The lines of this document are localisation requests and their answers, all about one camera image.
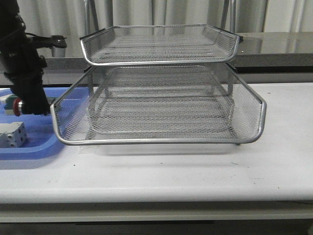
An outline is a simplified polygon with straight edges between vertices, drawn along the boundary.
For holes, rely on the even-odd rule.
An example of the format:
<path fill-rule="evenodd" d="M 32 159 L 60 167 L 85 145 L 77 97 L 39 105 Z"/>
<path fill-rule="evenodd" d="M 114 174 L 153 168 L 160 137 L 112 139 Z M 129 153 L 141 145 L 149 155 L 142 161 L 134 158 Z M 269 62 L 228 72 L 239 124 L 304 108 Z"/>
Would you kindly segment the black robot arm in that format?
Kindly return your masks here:
<path fill-rule="evenodd" d="M 0 63 L 5 77 L 13 83 L 11 91 L 30 113 L 48 114 L 50 107 L 42 80 L 46 61 L 26 36 L 16 0 L 0 2 Z"/>

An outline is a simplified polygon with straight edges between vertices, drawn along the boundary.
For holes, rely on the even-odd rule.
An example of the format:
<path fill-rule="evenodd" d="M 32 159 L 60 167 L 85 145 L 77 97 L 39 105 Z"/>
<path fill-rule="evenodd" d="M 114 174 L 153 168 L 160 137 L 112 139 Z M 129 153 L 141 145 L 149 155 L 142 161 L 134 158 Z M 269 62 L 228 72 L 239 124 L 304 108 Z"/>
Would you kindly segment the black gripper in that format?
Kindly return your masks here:
<path fill-rule="evenodd" d="M 4 57 L 4 75 L 13 83 L 11 91 L 24 103 L 27 114 L 49 114 L 49 102 L 43 89 L 43 56 L 36 56 L 32 65 L 24 57 Z"/>

